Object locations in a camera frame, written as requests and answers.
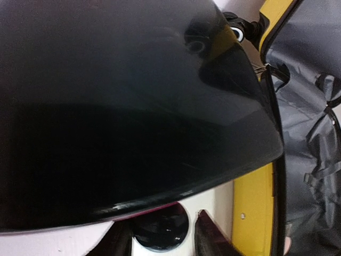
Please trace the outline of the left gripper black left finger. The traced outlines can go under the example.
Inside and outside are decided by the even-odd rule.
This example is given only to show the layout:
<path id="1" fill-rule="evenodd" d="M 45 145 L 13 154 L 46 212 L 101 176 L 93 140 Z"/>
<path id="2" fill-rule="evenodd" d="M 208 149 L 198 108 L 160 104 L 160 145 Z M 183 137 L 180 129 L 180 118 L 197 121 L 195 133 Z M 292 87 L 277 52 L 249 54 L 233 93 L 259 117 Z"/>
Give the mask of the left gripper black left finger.
<path id="1" fill-rule="evenodd" d="M 86 256 L 131 256 L 132 236 L 128 220 L 114 222 Z"/>

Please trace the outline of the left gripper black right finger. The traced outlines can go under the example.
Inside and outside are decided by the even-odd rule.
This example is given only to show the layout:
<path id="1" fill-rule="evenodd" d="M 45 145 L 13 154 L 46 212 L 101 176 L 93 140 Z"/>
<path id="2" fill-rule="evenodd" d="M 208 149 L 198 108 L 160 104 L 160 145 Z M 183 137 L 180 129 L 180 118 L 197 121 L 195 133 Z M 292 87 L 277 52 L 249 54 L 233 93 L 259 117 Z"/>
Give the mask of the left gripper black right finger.
<path id="1" fill-rule="evenodd" d="M 233 256 L 240 252 L 228 241 L 205 210 L 198 213 L 194 227 L 194 254 Z"/>

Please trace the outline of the yellow Pikachu hard-shell suitcase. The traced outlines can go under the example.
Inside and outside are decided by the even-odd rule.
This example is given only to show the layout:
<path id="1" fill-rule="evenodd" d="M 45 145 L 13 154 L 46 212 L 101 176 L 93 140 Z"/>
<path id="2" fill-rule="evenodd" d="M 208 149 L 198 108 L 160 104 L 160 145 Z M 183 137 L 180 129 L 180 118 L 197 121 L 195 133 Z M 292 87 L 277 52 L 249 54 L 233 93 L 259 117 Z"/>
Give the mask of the yellow Pikachu hard-shell suitcase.
<path id="1" fill-rule="evenodd" d="M 340 1 L 265 1 L 259 20 L 225 12 L 259 49 L 285 145 L 289 255 L 340 255 Z"/>

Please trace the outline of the black pink drawer organizer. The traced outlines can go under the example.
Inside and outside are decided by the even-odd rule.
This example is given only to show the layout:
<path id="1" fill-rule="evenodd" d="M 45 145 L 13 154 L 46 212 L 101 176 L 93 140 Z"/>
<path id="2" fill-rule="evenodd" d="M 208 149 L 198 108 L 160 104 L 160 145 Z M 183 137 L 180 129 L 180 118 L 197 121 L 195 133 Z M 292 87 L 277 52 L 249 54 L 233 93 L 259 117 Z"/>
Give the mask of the black pink drawer organizer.
<path id="1" fill-rule="evenodd" d="M 213 1 L 1 1 L 1 233 L 179 247 L 180 200 L 282 155 L 270 93 Z"/>

